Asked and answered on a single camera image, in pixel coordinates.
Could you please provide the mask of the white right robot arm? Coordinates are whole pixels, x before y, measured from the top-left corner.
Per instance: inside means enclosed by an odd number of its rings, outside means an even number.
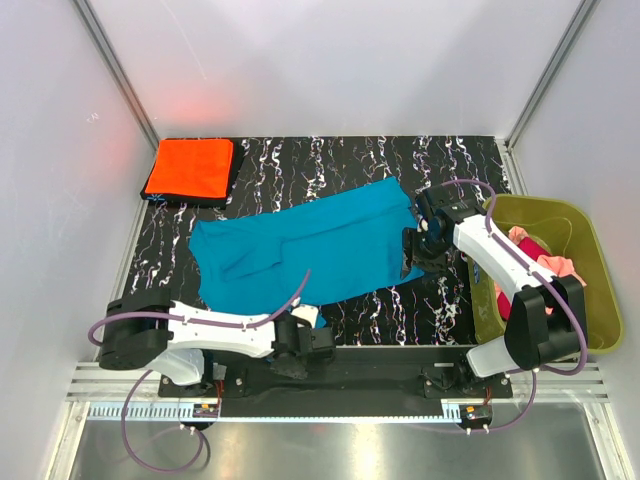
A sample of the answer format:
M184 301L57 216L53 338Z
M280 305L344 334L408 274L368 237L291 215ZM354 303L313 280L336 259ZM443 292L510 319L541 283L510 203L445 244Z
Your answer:
M587 361L584 287L573 275L561 277L541 266L502 233L492 220L495 200L451 200L447 186L429 187L415 197L417 226L403 231L401 275L413 269L442 272L456 249L474 260L510 299L505 333L471 348L454 384L466 396L486 389L500 373L540 369L573 376Z

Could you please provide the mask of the blue t shirt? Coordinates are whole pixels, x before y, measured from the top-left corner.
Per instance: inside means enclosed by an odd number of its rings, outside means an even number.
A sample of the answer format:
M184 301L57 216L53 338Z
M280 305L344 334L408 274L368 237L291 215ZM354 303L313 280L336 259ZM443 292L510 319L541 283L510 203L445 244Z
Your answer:
M210 310L270 314L295 291L324 306L422 277L402 272L402 234L415 226L390 177L275 213L200 221L189 249Z

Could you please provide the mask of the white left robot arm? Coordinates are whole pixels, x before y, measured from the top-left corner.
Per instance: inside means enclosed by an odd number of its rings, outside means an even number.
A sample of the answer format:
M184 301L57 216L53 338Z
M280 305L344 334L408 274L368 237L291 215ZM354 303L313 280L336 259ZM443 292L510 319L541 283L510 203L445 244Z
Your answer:
M214 361L265 360L282 376L305 379L310 364L335 352L317 309L296 299L272 314L237 315L173 300L167 288L112 301L89 338L102 369L155 371L196 396L214 388Z

